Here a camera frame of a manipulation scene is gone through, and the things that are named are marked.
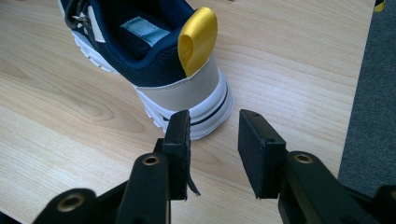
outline sneaker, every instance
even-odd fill
[[[184,0],[58,2],[84,55],[128,79],[164,132],[180,110],[190,110],[191,139],[230,115],[233,95],[212,55],[218,25],[211,9],[193,10]]]

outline yellow object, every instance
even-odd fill
[[[218,36],[218,20],[208,7],[197,9],[178,36],[177,50],[187,77],[191,77],[209,59]]]
[[[381,12],[384,9],[385,9],[385,0],[375,2],[374,12]]]

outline gray carpet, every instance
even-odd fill
[[[373,14],[338,179],[369,196],[396,185],[396,0]]]

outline wooden table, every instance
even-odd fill
[[[257,201],[237,152],[238,111],[261,113],[288,150],[338,174],[374,0],[191,0],[219,17],[215,49],[233,113],[192,143],[202,197],[172,203],[173,223],[280,223]],[[121,76],[84,58],[56,1],[0,2],[0,211],[32,222],[72,188],[125,181],[163,137]]]

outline screw hole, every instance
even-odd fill
[[[149,156],[143,160],[143,164],[145,165],[155,165],[160,162],[160,158],[156,156]]]
[[[58,203],[58,211],[71,212],[84,203],[84,196],[80,193],[71,193]]]
[[[305,154],[297,154],[294,156],[294,159],[299,161],[300,163],[312,163],[314,162],[311,157]]]

